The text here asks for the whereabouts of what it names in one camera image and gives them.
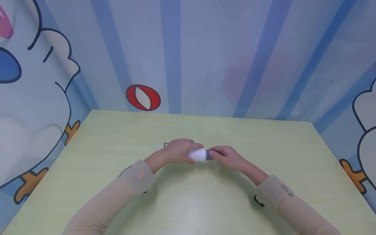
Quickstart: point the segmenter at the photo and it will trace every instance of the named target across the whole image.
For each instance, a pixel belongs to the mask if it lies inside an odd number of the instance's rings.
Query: cartoon character
[[[80,68],[65,36],[41,20],[35,0],[0,2],[0,188],[21,179],[17,204],[48,170],[33,169],[80,125],[68,123],[65,93]]]
[[[358,144],[358,160],[361,170],[353,171],[349,162],[341,159],[340,163],[350,176],[356,187],[362,194],[366,194],[367,190],[362,184],[368,180],[372,187],[376,190],[376,92],[374,92],[375,81],[371,85],[371,89],[360,93],[353,102],[353,111],[364,130],[363,136]]]

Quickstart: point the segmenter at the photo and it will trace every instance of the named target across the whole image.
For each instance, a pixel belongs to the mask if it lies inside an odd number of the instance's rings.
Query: beige arm sleeve
[[[103,235],[125,205],[154,182],[149,166],[143,160],[136,161],[77,211],[63,235]]]
[[[299,235],[341,235],[324,217],[276,176],[257,186],[257,200],[271,208]]]

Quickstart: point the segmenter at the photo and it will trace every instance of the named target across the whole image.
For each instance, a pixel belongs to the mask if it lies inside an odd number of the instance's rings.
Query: table
[[[284,180],[345,234],[374,234],[376,216],[310,122],[93,110],[4,235],[60,235],[73,214],[154,147],[190,138],[233,146]],[[210,161],[167,165],[106,234],[293,234],[253,201],[243,175]]]

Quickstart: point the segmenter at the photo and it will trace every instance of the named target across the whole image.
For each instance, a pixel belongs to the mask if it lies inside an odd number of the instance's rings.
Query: orange bird foot
[[[365,187],[362,184],[363,181],[365,181],[367,178],[363,171],[353,171],[350,163],[346,161],[345,159],[340,160],[341,166],[346,171],[352,182],[355,184],[355,186],[358,188],[361,194],[365,194]]]
[[[35,174],[32,171],[28,171],[25,174],[23,174],[20,179],[24,182],[21,187],[19,187],[16,191],[16,194],[14,195],[14,202],[16,204],[20,204],[22,200],[29,196],[35,187],[39,184],[39,182],[42,180],[43,176],[47,173],[48,168],[44,168],[41,171],[39,171],[37,174]]]
[[[80,126],[80,124],[81,124],[81,121],[77,121],[77,122],[74,123],[73,127],[71,127],[68,123],[67,127],[65,128],[65,132],[68,135],[67,139],[65,140],[65,145],[67,145],[69,143],[69,141],[71,140],[73,135],[78,130],[78,127]]]

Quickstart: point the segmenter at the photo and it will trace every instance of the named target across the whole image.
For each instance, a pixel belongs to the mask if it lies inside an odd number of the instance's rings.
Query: wall
[[[0,16],[1,234],[91,109],[69,42],[34,2],[2,0]]]

